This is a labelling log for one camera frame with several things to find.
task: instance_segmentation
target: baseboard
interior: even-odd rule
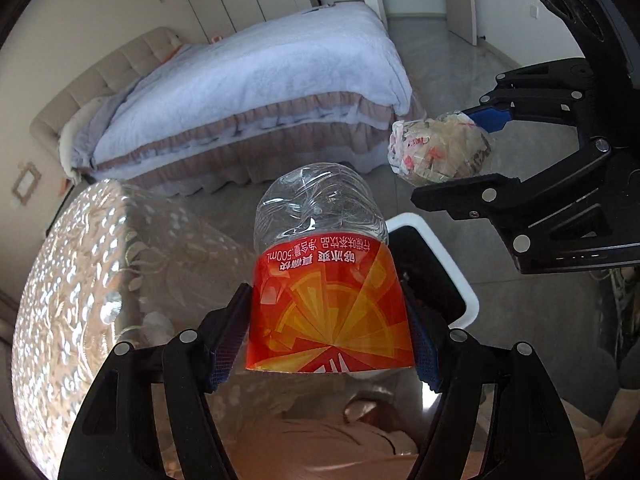
[[[388,18],[435,18],[436,20],[446,20],[447,15],[443,12],[388,12]]]
[[[0,319],[0,343],[4,343],[11,351],[11,343],[14,339],[14,327],[8,324],[4,319]]]
[[[13,310],[14,312],[18,312],[18,308],[20,307],[20,303],[15,301],[14,298],[9,296],[4,290],[0,289],[0,317],[2,316],[2,304]]]
[[[521,68],[522,67],[522,65],[520,63],[516,62],[516,60],[514,60],[514,59],[511,59],[511,57],[507,56],[503,51],[501,51],[499,48],[493,46],[487,40],[483,40],[482,38],[478,38],[478,45],[484,46],[485,49],[487,49],[489,52],[491,52],[500,61],[503,61],[504,63],[509,65],[512,69],[515,70],[516,68]]]

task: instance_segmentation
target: plastic bottle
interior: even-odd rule
[[[247,368],[371,372],[414,364],[386,222],[363,179],[311,164],[278,179],[254,231]]]
[[[386,222],[369,186],[341,164],[303,166],[276,180],[255,215],[257,254],[310,234],[347,232],[388,243]]]

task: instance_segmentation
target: bed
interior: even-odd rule
[[[345,2],[212,45],[157,28],[76,78],[31,133],[67,174],[172,195],[320,161],[368,173],[391,124],[423,115],[378,17]]]

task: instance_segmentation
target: crumpled plastic bag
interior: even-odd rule
[[[462,112],[397,121],[389,139],[391,169],[414,186],[475,176],[492,152],[488,134]]]

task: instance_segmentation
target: red bottle label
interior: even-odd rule
[[[246,367],[359,372],[414,365],[404,297],[388,247],[362,235],[311,235],[255,267]]]

